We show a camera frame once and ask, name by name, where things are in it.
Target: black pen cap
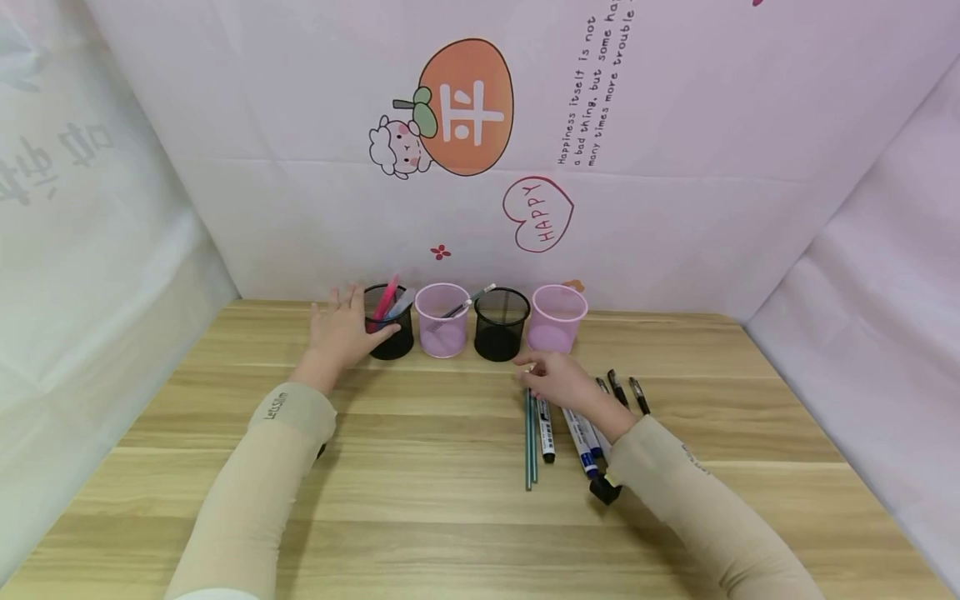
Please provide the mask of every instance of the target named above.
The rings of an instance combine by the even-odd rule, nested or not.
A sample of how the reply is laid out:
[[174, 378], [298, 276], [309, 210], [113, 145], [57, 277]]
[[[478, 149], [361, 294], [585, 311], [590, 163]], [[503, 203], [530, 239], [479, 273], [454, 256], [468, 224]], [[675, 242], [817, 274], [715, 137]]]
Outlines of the black pen cap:
[[620, 497], [620, 491], [623, 486], [615, 486], [606, 476], [597, 477], [590, 481], [590, 493], [600, 499], [605, 505], [610, 506], [614, 500]]

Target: wooden table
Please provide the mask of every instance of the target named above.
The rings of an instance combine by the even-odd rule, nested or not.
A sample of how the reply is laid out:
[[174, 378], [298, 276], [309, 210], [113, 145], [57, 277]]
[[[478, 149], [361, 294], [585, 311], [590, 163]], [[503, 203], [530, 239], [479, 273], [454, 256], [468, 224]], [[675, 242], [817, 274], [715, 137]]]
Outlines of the wooden table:
[[[253, 408], [302, 351], [307, 314], [226, 308], [0, 597], [160, 598]], [[736, 323], [595, 314], [574, 353], [591, 373], [638, 376], [658, 419], [828, 598], [950, 598]], [[346, 374], [336, 435], [283, 539], [277, 598], [716, 597], [631, 494], [610, 508], [592, 498], [557, 410], [557, 462], [524, 491], [512, 371], [472, 347], [450, 360], [414, 347]]]

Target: beige sleeve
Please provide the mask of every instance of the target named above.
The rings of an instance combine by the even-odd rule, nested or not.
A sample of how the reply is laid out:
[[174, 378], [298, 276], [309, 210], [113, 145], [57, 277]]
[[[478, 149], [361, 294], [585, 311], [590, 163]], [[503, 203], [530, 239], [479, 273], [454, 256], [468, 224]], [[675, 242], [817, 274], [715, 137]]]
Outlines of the beige sleeve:
[[336, 416], [323, 394], [299, 383], [263, 399], [200, 508], [164, 598], [220, 588], [273, 600], [280, 537]]
[[777, 532], [652, 417], [617, 440], [610, 471], [731, 600], [823, 599]]

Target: pen holder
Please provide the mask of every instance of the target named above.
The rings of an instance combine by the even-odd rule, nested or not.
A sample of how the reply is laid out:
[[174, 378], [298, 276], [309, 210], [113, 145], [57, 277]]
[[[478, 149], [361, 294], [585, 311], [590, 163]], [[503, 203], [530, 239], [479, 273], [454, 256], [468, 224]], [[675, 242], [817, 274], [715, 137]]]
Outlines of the pen holder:
[[434, 358], [450, 358], [467, 345], [466, 308], [453, 317], [444, 315], [469, 300], [464, 288], [452, 283], [434, 283], [419, 292], [414, 305], [420, 314], [420, 347]]
[[[400, 325], [400, 331], [387, 338], [386, 342], [371, 350], [370, 353], [370, 356], [380, 360], [396, 360], [397, 358], [405, 356], [406, 353], [410, 351], [410, 348], [414, 346], [414, 327], [410, 322], [410, 306], [407, 306], [403, 312], [392, 319], [376, 320], [373, 318], [373, 312], [380, 303], [380, 297], [383, 296], [386, 287], [386, 283], [381, 283], [380, 285], [371, 286], [363, 291], [363, 304], [366, 314], [365, 325], [368, 330], [371, 328], [373, 330], [379, 330], [394, 323]], [[398, 285], [396, 287], [394, 297], [390, 299], [390, 305], [387, 307], [387, 312], [390, 312], [390, 309], [394, 307], [400, 295], [405, 291], [406, 288], [403, 286]]]
[[544, 285], [534, 292], [533, 316], [527, 344], [534, 350], [570, 352], [580, 321], [587, 314], [587, 299], [565, 285]]
[[473, 304], [477, 329], [473, 347], [489, 361], [502, 363], [520, 352], [523, 324], [530, 316], [530, 302], [517, 290], [496, 287]]

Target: pink plastic cup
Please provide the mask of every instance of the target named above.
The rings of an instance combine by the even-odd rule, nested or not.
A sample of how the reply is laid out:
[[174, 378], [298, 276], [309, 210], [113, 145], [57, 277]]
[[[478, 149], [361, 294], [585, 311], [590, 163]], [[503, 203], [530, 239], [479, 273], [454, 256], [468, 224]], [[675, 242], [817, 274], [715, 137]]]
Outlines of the pink plastic cup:
[[527, 344], [534, 350], [570, 352], [580, 321], [587, 314], [587, 299], [565, 285], [544, 285], [531, 298], [534, 313]]
[[452, 283], [434, 283], [419, 292], [414, 306], [420, 313], [420, 347], [434, 358], [456, 356], [467, 345], [467, 314], [444, 315], [468, 300], [470, 294]]

